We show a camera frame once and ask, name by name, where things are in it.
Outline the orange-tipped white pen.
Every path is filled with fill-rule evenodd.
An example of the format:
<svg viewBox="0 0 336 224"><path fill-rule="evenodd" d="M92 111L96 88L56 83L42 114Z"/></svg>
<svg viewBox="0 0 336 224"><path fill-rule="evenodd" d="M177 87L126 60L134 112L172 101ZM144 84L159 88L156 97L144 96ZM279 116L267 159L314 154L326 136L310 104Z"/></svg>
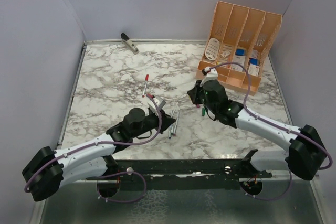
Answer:
<svg viewBox="0 0 336 224"><path fill-rule="evenodd" d="M174 118L174 113L175 113L175 110L171 110L171 113L170 113L170 116L171 118ZM172 131L173 131L173 124L170 125L169 127L169 130L168 130L168 139L170 140L172 138Z"/></svg>

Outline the magenta-tipped white pen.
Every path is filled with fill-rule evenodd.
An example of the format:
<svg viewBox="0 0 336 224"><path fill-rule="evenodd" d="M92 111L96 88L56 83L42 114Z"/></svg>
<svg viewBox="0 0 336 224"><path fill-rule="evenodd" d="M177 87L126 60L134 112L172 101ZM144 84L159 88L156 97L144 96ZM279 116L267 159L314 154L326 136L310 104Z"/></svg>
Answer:
<svg viewBox="0 0 336 224"><path fill-rule="evenodd" d="M180 116L180 108L179 107L176 109L174 115L175 115L175 125L174 125L174 131L173 131L174 135L173 136L176 135L177 125L178 125L178 122L179 122L179 116Z"/></svg>

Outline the red-tipped white pen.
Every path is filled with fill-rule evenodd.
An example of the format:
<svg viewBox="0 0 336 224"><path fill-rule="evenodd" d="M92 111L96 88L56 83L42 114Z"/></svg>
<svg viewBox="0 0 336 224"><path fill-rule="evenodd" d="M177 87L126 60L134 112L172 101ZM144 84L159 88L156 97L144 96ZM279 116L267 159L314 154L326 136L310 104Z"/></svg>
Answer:
<svg viewBox="0 0 336 224"><path fill-rule="evenodd" d="M149 80L149 74L147 74L145 76L145 82L144 82L144 88L143 88L143 91L142 91L142 97L145 97L145 95L146 95L146 89L147 89L147 86L148 86L148 80Z"/></svg>

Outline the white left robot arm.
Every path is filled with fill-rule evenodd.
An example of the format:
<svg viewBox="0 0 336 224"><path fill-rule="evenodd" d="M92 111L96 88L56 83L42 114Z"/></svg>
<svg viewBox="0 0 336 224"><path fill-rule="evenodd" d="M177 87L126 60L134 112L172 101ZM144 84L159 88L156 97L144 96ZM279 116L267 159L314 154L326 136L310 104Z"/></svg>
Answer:
<svg viewBox="0 0 336 224"><path fill-rule="evenodd" d="M109 128L93 140L70 148L53 151L51 147L41 148L22 171L26 181L24 191L31 193L34 201L49 198L69 183L94 177L112 178L120 171L112 157L130 145L133 139L143 139L144 133L156 130L162 134L175 119L163 110L157 116L134 108L123 121Z"/></svg>

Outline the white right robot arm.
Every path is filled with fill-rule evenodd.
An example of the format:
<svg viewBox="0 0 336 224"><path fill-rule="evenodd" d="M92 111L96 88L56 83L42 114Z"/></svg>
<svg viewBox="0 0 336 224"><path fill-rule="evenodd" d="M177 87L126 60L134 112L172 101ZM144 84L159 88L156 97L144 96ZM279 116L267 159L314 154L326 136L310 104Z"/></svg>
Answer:
<svg viewBox="0 0 336 224"><path fill-rule="evenodd" d="M282 124L249 110L240 102L230 100L225 88L217 80L202 84L197 80L187 92L191 102L203 105L224 125L259 135L288 153L285 162L289 170L304 180L312 180L327 157L321 138L315 128Z"/></svg>

